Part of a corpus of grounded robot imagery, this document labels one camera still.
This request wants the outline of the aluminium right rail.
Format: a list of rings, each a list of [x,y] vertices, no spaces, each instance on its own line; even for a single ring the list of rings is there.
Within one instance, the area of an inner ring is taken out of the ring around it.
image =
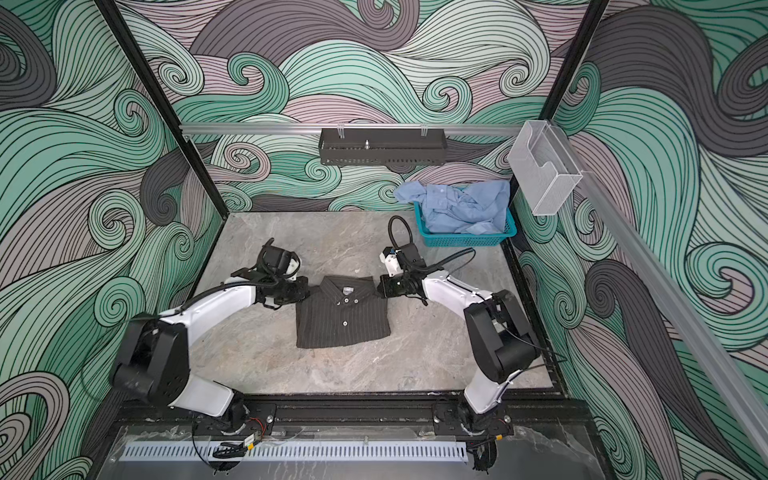
[[[592,165],[584,160],[565,132],[550,125],[556,144],[581,175],[579,184],[605,226],[626,253],[638,277],[645,283],[661,313],[671,321],[689,351],[708,375],[742,431],[762,460],[767,459],[767,407],[742,369],[709,330],[704,319],[666,271],[652,249],[637,232],[631,192],[625,186],[616,203],[613,191],[601,182]]]

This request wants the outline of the black corner post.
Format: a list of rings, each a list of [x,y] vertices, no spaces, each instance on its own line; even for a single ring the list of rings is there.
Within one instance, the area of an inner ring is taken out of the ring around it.
[[[140,82],[147,90],[150,99],[157,108],[166,127],[170,130],[174,141],[179,146],[183,156],[189,163],[198,180],[201,182],[204,191],[213,202],[213,205],[221,218],[226,220],[229,216],[229,209],[225,205],[223,198],[219,194],[218,189],[209,175],[198,149],[193,142],[184,137],[179,117],[164,94],[159,81],[153,74],[148,61],[130,32],[116,2],[112,0],[95,0],[95,4],[113,36],[117,40],[124,55],[135,70]]]
[[[555,79],[554,85],[542,106],[539,120],[551,121],[563,100],[576,72],[586,54],[589,44],[608,7],[608,0],[593,0],[582,18],[573,41],[564,57],[564,62]]]

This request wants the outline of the aluminium back rail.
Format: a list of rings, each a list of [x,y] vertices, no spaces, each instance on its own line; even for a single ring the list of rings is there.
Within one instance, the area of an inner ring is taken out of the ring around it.
[[[351,129],[408,129],[420,132],[443,130],[447,136],[509,137],[517,135],[521,125],[493,124],[396,124],[396,123],[278,123],[278,122],[190,122],[179,126],[184,135],[319,135],[323,129],[337,130],[341,135]]]

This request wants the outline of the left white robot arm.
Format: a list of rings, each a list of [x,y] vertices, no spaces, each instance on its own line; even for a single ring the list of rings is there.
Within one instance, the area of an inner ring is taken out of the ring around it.
[[[235,313],[261,305],[276,311],[309,296],[297,253],[269,239],[254,266],[159,314],[140,313],[127,324],[109,383],[157,408],[182,409],[236,431],[249,418],[243,394],[191,372],[190,348]]]

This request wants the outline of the black perforated wall tray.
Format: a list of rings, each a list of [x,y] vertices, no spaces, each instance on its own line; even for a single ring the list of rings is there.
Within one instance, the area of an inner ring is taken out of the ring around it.
[[[410,167],[443,164],[448,145],[443,130],[323,129],[318,148],[324,165]]]

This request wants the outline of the aluminium rail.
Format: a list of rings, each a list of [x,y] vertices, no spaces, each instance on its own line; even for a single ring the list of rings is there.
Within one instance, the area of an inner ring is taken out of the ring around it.
[[[709,330],[704,319],[666,271],[652,249],[637,232],[631,192],[625,186],[616,203],[613,191],[601,182],[592,165],[584,160],[565,132],[550,125],[556,144],[581,175],[579,184],[605,226],[626,253],[638,277],[645,283],[661,313],[671,321],[689,351],[708,375],[742,431],[762,460],[767,459],[767,407],[742,369]]]
[[[278,122],[190,122],[179,126],[184,135],[319,135],[323,129],[337,130],[341,135],[351,129],[408,129],[420,132],[443,130],[447,136],[509,137],[517,135],[521,125],[493,124],[396,124],[396,123],[278,123]]]

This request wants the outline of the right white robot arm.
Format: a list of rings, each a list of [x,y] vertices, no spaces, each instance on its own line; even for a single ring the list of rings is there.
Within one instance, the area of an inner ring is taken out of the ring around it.
[[[425,306],[438,303],[465,321],[476,372],[463,390],[457,416],[463,428],[475,435],[486,429],[508,387],[530,370],[537,358],[548,354],[561,362],[566,357],[541,345],[510,291],[491,292],[471,286],[446,269],[448,263],[463,256],[475,257],[475,249],[464,248],[428,264],[403,217],[392,216],[387,233],[391,245],[380,255],[387,269],[380,277],[380,295],[387,299],[415,298]]]

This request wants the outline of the light blue shirt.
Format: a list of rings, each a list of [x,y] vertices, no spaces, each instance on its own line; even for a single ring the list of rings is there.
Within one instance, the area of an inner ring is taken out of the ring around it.
[[[510,200],[507,180],[451,185],[407,182],[394,191],[399,203],[418,204],[424,225],[434,234],[493,235],[506,231]]]

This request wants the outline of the black right corner post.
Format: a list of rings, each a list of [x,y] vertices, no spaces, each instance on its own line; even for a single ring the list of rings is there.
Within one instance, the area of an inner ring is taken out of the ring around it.
[[[564,62],[555,79],[554,85],[542,106],[539,120],[551,121],[563,100],[576,72],[586,54],[589,44],[608,7],[608,0],[593,0],[582,18],[573,41],[564,57]]]

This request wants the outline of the black left corner post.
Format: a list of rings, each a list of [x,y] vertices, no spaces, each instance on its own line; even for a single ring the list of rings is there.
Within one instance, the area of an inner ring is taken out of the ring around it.
[[[221,218],[226,220],[229,216],[229,209],[225,205],[223,198],[219,194],[218,189],[209,175],[198,149],[193,142],[184,137],[179,117],[164,94],[159,81],[153,74],[148,61],[130,32],[116,2],[112,0],[95,0],[95,4],[113,36],[117,40],[124,55],[135,70],[140,82],[147,90],[150,99],[157,108],[166,127],[170,130],[174,141],[179,146],[183,156],[189,163],[198,180],[201,182],[204,191],[213,202],[213,205]]]

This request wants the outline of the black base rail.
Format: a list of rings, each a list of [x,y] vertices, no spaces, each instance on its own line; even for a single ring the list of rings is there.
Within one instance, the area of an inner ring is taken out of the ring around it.
[[[545,392],[507,395],[484,414],[472,411],[455,392],[416,394],[292,394],[247,395],[221,417],[209,417],[181,407],[151,407],[127,401],[117,414],[119,423],[196,425],[221,433],[272,433],[290,427],[426,427],[437,433],[505,433],[514,425],[530,423],[585,423],[589,409],[582,401],[553,397]]]

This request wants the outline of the dark grey pinstripe shirt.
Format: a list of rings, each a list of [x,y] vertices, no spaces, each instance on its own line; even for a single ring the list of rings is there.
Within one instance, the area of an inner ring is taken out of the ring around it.
[[[296,346],[323,349],[355,345],[391,334],[387,299],[371,277],[326,276],[296,304]]]

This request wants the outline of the teal plastic basket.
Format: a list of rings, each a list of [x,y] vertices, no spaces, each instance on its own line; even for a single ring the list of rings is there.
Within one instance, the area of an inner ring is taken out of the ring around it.
[[[502,233],[472,235],[465,233],[432,233],[425,225],[422,209],[414,205],[414,215],[418,231],[427,247],[491,247],[500,245],[504,240],[517,234],[517,226],[510,210],[506,211],[505,229]]]

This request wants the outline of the clear plastic wall bin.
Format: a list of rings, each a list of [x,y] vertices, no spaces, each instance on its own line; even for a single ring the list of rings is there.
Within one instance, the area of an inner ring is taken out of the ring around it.
[[[524,123],[507,161],[534,216],[556,215],[583,178],[567,135],[546,120]]]

